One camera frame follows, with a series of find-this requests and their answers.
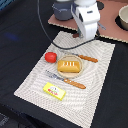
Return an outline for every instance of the wooden handle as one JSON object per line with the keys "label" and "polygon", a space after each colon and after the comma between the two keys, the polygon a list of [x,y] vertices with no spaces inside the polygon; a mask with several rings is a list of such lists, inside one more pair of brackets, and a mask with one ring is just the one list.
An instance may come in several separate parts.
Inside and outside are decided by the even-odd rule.
{"label": "wooden handle", "polygon": [[92,62],[94,62],[94,63],[98,62],[97,59],[91,58],[91,57],[88,57],[88,56],[79,55],[79,57],[80,57],[81,59],[88,60],[88,61],[92,61]]}
{"label": "wooden handle", "polygon": [[71,85],[73,85],[73,86],[76,86],[76,87],[78,87],[78,88],[81,88],[81,89],[85,89],[85,88],[86,88],[83,84],[80,84],[80,83],[71,81],[71,80],[69,80],[69,79],[64,79],[64,82],[65,82],[65,83],[68,83],[68,84],[71,84]]}

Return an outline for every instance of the butter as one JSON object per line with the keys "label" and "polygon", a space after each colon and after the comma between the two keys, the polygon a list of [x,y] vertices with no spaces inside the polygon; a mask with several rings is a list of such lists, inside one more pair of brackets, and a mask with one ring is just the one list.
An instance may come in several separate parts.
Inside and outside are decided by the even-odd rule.
{"label": "butter", "polygon": [[58,88],[57,86],[47,82],[47,84],[44,86],[43,90],[50,94],[51,96],[59,99],[59,100],[62,100],[66,94],[66,91]]}
{"label": "butter", "polygon": [[78,61],[64,61],[59,60],[57,63],[57,70],[61,72],[80,72],[80,64]]}

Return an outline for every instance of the white placemat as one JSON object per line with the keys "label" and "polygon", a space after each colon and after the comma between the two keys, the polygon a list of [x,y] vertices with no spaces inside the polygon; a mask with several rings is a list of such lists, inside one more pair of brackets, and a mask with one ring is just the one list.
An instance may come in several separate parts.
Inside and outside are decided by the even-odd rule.
{"label": "white placemat", "polygon": [[[80,38],[72,38],[72,34],[61,31],[54,39],[54,42],[62,47],[72,47],[82,43],[83,40]],[[58,76],[59,74],[56,70],[56,63],[51,64],[46,62],[43,55],[28,77],[15,91],[14,95],[59,115],[83,128],[89,128],[91,126],[114,47],[114,44],[95,40],[70,50],[73,53],[98,59],[98,63],[82,60],[84,70],[81,76],[72,79],[75,82],[84,84],[86,89],[79,89],[68,85],[63,81],[46,76],[44,73],[46,69]],[[52,44],[46,52],[51,51],[57,53],[57,60],[65,55]],[[43,91],[43,86],[47,82],[66,91],[66,95],[62,101],[59,101]]]}

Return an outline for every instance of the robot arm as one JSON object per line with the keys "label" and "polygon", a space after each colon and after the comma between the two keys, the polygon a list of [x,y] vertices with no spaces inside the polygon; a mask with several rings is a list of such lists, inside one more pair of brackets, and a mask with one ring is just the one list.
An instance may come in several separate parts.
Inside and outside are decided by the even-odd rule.
{"label": "robot arm", "polygon": [[[71,0],[57,0],[58,2],[66,2]],[[95,37],[100,20],[96,0],[74,0],[71,6],[71,13],[75,19],[80,37],[85,41]]]}

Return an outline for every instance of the bread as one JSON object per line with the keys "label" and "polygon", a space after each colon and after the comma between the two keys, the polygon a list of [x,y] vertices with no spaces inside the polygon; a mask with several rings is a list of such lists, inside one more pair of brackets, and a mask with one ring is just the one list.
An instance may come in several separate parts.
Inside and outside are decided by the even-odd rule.
{"label": "bread", "polygon": [[80,72],[80,64],[78,61],[59,60],[57,63],[57,70],[61,72]]}

